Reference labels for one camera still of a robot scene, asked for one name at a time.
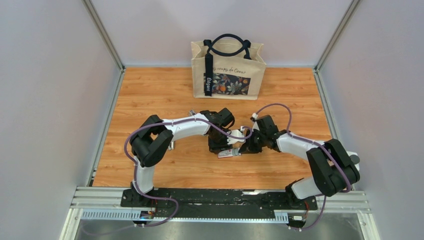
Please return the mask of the red white staple box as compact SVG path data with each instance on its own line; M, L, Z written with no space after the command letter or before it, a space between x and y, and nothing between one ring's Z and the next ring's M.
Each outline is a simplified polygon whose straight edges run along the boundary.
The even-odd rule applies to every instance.
M220 151L217 154L217 157L219 159L222 159L222 158L238 157L238 156L241 156L241 155L242 154L239 152L238 148L232 148L232 149L226 149L226 150Z

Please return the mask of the grey and black stapler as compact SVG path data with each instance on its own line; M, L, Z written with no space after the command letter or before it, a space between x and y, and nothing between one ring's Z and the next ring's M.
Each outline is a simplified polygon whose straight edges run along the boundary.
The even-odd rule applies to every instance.
M194 116L195 114L196 114L196 112L195 112L194 110L190 110L190 111L188 112L188 116L189 116L189 117Z

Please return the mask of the small grey-green stapler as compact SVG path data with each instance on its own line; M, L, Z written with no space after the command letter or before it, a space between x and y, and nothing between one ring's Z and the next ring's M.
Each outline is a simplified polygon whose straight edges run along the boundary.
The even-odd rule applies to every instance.
M171 151L174 149L174 147L175 147L175 143L172 141L168 146L168 150Z

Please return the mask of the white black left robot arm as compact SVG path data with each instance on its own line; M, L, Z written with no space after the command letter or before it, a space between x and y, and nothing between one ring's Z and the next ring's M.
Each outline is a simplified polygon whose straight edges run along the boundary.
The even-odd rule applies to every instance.
M134 202L142 208L152 203L155 165L162 160L172 142L192 136L207 136L209 151L218 154L232 148L228 135L234 122L235 117L227 108L218 112L203 110L178 119L161 119L151 115L141 125L141 130L128 140L135 160L132 181L136 189Z

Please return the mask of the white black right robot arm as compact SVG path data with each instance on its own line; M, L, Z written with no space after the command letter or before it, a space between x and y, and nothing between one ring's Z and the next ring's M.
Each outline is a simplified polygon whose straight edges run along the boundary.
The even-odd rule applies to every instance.
M359 156L347 151L338 139L315 141L286 129L279 130L270 115L258 117L253 122L253 129L248 131L250 138L239 149L241 154L258 154L267 147L302 158L309 164L311 177L285 187L285 203L289 208L299 209L309 197L331 197L360 180Z

